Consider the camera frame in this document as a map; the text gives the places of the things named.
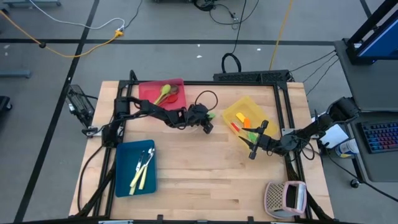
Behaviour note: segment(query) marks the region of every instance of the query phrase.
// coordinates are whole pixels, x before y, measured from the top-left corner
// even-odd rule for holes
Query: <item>wooden table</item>
[[[117,86],[118,82],[103,82],[93,124],[100,126],[109,122]],[[311,122],[303,84],[288,83],[288,87],[295,126],[303,128]],[[272,180],[287,180],[283,158],[267,156],[259,151],[256,159],[250,160],[248,150],[221,117],[223,110],[248,95],[278,124],[273,88],[189,85],[185,86],[187,104],[193,103],[203,90],[214,91],[219,99],[218,106],[212,111],[216,118],[212,121],[214,128],[209,135],[201,127],[189,127],[181,131],[169,128],[151,117],[127,122],[124,142],[144,139],[155,141],[158,191],[149,195],[115,197],[111,218],[155,220],[158,214],[163,214],[165,220],[247,220],[248,216],[253,216],[255,221],[274,220],[264,211],[264,191],[266,184]],[[137,86],[133,87],[132,92],[133,96],[138,97]],[[283,95],[280,94],[280,97],[285,126],[289,127]],[[204,94],[200,102],[210,108],[215,99],[211,94]],[[135,112],[135,107],[131,108],[132,113]],[[100,145],[101,139],[98,137],[88,140],[82,166]],[[98,186],[103,157],[104,150],[87,167],[83,178],[82,205]],[[332,217],[333,210],[319,156],[308,161],[302,155],[302,162],[309,192],[326,214]],[[104,213],[107,194],[105,190],[100,214]],[[77,185],[71,215],[77,213],[76,200]]]

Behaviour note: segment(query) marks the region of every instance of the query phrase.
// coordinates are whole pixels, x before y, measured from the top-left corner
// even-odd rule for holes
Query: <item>yellow wire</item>
[[[34,37],[32,37],[30,34],[28,34],[26,31],[24,31],[22,28],[20,28],[20,27],[19,27],[14,21],[12,21],[2,10],[0,10],[0,13],[1,13],[1,14],[2,14],[14,27],[16,27],[17,29],[19,29],[22,33],[24,33],[26,36],[28,36],[30,39],[32,39],[32,40],[33,40],[34,42],[36,42],[37,44],[41,44],[40,41],[38,41],[37,39],[35,39]],[[117,30],[116,33],[115,33],[115,35],[114,35],[114,37],[113,37],[112,39],[108,40],[107,42],[105,42],[105,43],[103,43],[103,44],[99,44],[99,45],[93,47],[92,49],[89,49],[89,51],[87,51],[87,52],[85,52],[85,53],[83,53],[83,54],[80,54],[80,55],[64,55],[64,54],[61,54],[60,52],[57,52],[57,51],[54,50],[54,49],[51,49],[50,47],[47,47],[47,46],[46,46],[45,48],[46,48],[47,50],[49,50],[49,51],[51,51],[51,52],[53,52],[53,53],[59,55],[59,56],[62,56],[62,57],[66,57],[66,58],[77,58],[77,57],[81,57],[81,56],[90,54],[93,50],[97,49],[98,47],[104,46],[104,45],[106,45],[106,44],[108,44],[108,43],[114,41],[116,38],[118,38],[118,37],[120,37],[120,36],[122,36],[122,35],[123,35],[123,33],[122,33],[121,31],[118,31],[118,30]]]
[[[269,70],[272,69],[272,64],[274,63],[274,58],[275,58],[276,52],[278,51],[279,41],[282,38],[282,34],[284,32],[284,29],[285,29],[285,24],[286,24],[287,18],[289,16],[289,12],[292,9],[292,4],[293,4],[293,0],[290,0],[289,7],[287,8],[284,21],[282,22],[282,26],[280,27],[278,39],[276,40],[274,53],[272,53],[271,63],[269,64]]]

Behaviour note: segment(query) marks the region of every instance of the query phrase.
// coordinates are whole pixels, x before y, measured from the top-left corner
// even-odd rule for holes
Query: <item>yellow bin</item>
[[[248,132],[243,131],[243,122],[241,122],[236,116],[237,113],[242,113],[246,118],[248,118],[251,122],[251,128],[259,127],[262,121],[268,121],[268,127],[264,134],[268,136],[273,136],[279,130],[278,126],[275,122],[271,121],[268,116],[263,112],[263,110],[248,96],[245,96],[234,103],[229,108],[225,109],[223,112],[223,119],[226,125],[235,133],[237,136],[241,136],[248,140]],[[237,124],[239,127],[239,132],[235,130],[231,123]],[[249,149],[249,146],[239,138],[239,140],[244,144],[244,146]]]

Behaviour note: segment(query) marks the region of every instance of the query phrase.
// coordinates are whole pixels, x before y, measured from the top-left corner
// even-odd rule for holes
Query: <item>pink tray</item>
[[[184,81],[182,78],[140,83],[138,86],[140,100],[149,100],[151,103],[153,103],[159,97],[162,86],[166,84],[178,85],[178,100],[174,103],[163,103],[161,104],[161,107],[167,110],[175,110],[180,109],[181,107],[186,107],[187,102],[185,101]]]

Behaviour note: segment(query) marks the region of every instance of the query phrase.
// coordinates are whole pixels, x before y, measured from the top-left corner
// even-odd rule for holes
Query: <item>gray floor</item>
[[[62,7],[46,7],[57,19],[85,23],[94,0],[62,1]],[[243,1],[220,1],[237,15]],[[374,11],[382,0],[367,0]],[[97,26],[112,17],[128,20],[139,1],[101,0],[93,21]],[[249,0],[247,11],[255,1]],[[289,0],[260,0],[255,13],[242,26],[241,39],[276,40]],[[82,27],[60,25],[35,9],[10,10],[11,17],[33,36],[43,39],[79,39]],[[214,15],[229,22],[223,9]],[[349,37],[366,20],[359,0],[295,1],[285,27],[283,40],[339,40]],[[101,30],[91,30],[89,39],[108,39],[114,34],[117,22]],[[25,39],[3,18],[0,18],[0,39]],[[230,26],[215,24],[208,13],[190,4],[163,0],[155,4],[144,0],[140,14],[125,31],[125,40],[203,39],[228,40],[236,37]],[[74,54],[77,44],[51,44],[66,54]],[[83,51],[93,45],[86,44]],[[141,80],[161,80],[182,77],[186,80],[212,80],[221,71],[221,57],[233,45],[159,44],[118,45],[99,48],[80,59],[73,77],[87,94],[97,95],[103,80],[127,79],[133,69]],[[267,70],[272,45],[239,45],[236,55],[243,70]],[[273,69],[293,69],[333,50],[332,46],[281,45]],[[45,133],[57,104],[72,60],[58,57],[35,44],[0,44],[1,70],[29,69],[31,79],[2,78],[0,95],[12,98],[14,109],[2,121],[0,132],[0,223],[12,222]],[[308,77],[321,63],[294,72],[296,81]],[[227,71],[236,66],[226,63]],[[306,83],[308,91],[322,76],[323,67]],[[339,63],[308,96],[311,111],[324,111],[342,96],[350,96],[345,76]],[[52,142],[38,179],[25,221],[63,218],[68,215],[78,178],[86,139],[80,134],[81,124],[64,106]],[[339,161],[353,169],[350,161]],[[398,218],[398,204],[366,186],[351,189],[351,177],[324,159],[324,171],[335,217],[347,222],[393,223]],[[376,183],[381,190],[398,197],[398,184]]]

